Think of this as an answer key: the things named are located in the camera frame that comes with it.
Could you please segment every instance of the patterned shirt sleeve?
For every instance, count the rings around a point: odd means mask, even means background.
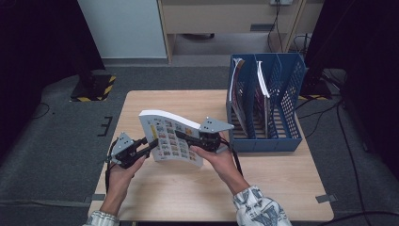
[[[94,211],[83,226],[119,226],[120,220],[110,214],[101,211]]]
[[[233,197],[240,226],[292,226],[279,204],[265,197],[257,186]]]

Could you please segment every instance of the printed page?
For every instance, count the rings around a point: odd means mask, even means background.
[[[258,118],[261,120],[263,128],[263,136],[268,138],[268,119],[269,119],[269,100],[270,94],[267,91],[262,72],[262,62],[257,61],[257,75],[258,79],[255,88],[255,106]]]
[[[242,58],[234,58],[233,62],[234,62],[234,70],[232,72],[232,78],[231,78],[229,101],[231,103],[231,107],[235,113],[235,116],[237,117],[241,127],[243,128],[244,134],[247,136],[246,115],[242,105],[243,84],[240,84],[238,81],[238,75],[245,61]]]
[[[139,115],[149,142],[158,138],[158,146],[152,149],[155,161],[183,160],[196,166],[203,165],[203,159],[192,152],[184,139],[177,138],[175,131],[191,137],[200,137],[200,125],[183,117],[162,110],[143,110]]]

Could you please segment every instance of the wall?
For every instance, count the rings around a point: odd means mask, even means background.
[[[102,58],[167,58],[156,0],[78,0]]]

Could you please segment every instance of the hazard tape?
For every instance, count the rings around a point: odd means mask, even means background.
[[[299,95],[298,100],[331,100],[329,95]]]
[[[108,97],[109,92],[112,89],[112,86],[114,85],[116,76],[111,76],[109,78],[109,82],[107,87],[104,90],[104,94],[102,96],[98,97],[77,97],[77,98],[71,98],[72,102],[90,102],[90,101],[104,101]]]

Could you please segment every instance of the wrist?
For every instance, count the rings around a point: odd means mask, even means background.
[[[250,187],[249,183],[244,179],[238,170],[234,171],[233,173],[229,173],[228,175],[220,176],[220,178],[224,183],[226,183],[232,195],[236,195]]]
[[[108,194],[105,196],[100,211],[116,217],[118,215],[118,212],[120,211],[120,207],[123,201],[124,201],[124,196],[115,195],[113,193],[108,192]]]

